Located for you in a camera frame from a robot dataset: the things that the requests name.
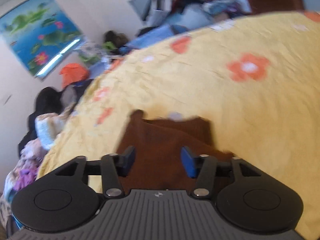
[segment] brown towel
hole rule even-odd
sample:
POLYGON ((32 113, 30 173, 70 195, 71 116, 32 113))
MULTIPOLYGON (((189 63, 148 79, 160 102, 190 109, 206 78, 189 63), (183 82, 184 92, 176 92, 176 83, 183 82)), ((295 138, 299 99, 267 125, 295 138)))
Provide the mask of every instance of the brown towel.
POLYGON ((129 176, 120 178, 125 192, 132 188, 191 190, 195 180, 187 177, 182 166, 183 146, 196 155, 213 155, 220 161, 233 157, 214 149, 208 121, 200 117, 182 122, 145 120, 141 110, 131 114, 117 153, 123 153, 130 145, 136 148, 136 160, 129 176))

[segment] orange flower pattern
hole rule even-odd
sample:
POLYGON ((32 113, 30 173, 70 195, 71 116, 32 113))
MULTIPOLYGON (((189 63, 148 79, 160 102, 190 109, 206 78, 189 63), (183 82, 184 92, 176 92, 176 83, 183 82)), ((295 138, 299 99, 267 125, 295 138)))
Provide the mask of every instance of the orange flower pattern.
POLYGON ((104 87, 102 89, 97 90, 94 94, 93 101, 94 102, 100 101, 102 98, 104 98, 108 94, 109 90, 110 90, 109 87, 104 87))
POLYGON ((266 67, 270 61, 265 57, 257 57, 251 53, 244 54, 240 61, 230 62, 227 68, 232 72, 231 79, 237 82, 248 78, 262 80, 266 76, 266 67))
POLYGON ((104 73, 107 74, 107 73, 110 73, 111 71, 115 70, 116 68, 118 68, 122 61, 124 60, 124 58, 120 58, 120 59, 116 59, 112 64, 111 64, 111 67, 109 69, 107 69, 104 73))
POLYGON ((310 20, 313 20, 314 22, 320 22, 320 14, 318 14, 317 12, 305 11, 304 15, 310 20))
POLYGON ((102 114, 97 119, 97 125, 102 124, 103 121, 112 114, 113 107, 104 108, 102 114))
POLYGON ((190 43, 191 38, 189 36, 182 36, 171 43, 170 47, 174 52, 183 54, 187 52, 190 43))

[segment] ribbed gray surface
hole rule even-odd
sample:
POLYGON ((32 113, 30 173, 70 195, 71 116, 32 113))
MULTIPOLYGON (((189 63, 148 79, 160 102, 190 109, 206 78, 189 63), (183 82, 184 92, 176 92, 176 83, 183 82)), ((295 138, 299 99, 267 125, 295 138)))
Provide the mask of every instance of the ribbed gray surface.
POLYGON ((132 190, 121 200, 109 200, 86 225, 57 234, 22 229, 12 240, 302 240, 290 231, 253 235, 233 228, 211 203, 194 200, 186 191, 132 190))

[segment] yellow bedspread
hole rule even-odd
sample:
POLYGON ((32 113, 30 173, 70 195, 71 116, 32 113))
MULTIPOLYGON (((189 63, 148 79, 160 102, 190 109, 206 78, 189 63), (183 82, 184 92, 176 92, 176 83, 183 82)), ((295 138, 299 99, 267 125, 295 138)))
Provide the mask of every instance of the yellow bedspread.
MULTIPOLYGON (((127 116, 179 112, 212 121, 229 150, 299 193, 297 231, 320 236, 320 23, 317 15, 243 17, 190 33, 184 54, 171 38, 135 51, 98 77, 47 154, 39 177, 78 155, 113 152, 127 116)), ((100 179, 90 186, 101 191, 100 179)))

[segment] blue cloth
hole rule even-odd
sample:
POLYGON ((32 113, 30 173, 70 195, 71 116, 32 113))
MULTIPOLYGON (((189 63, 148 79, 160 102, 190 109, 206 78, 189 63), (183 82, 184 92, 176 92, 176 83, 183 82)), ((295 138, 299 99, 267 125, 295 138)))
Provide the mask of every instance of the blue cloth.
POLYGON ((109 64, 108 63, 104 63, 104 62, 101 62, 101 61, 97 62, 96 64, 92 65, 89 68, 89 71, 90 71, 89 79, 94 79, 94 78, 100 76, 108 68, 109 68, 109 64))
POLYGON ((203 5, 204 11, 211 15, 218 15, 222 12, 228 11, 232 6, 236 6, 236 0, 214 0, 203 5))
POLYGON ((164 24, 136 39, 133 41, 128 42, 125 46, 131 49, 143 49, 147 48, 153 44, 156 44, 160 41, 163 41, 169 37, 172 37, 176 35, 176 33, 173 32, 172 28, 175 28, 179 33, 183 33, 187 31, 188 29, 180 26, 170 26, 169 24, 164 24))
POLYGON ((191 31, 208 26, 213 23, 212 17, 204 12, 201 6, 201 4, 190 4, 184 9, 183 14, 174 13, 164 22, 170 25, 182 25, 191 31))

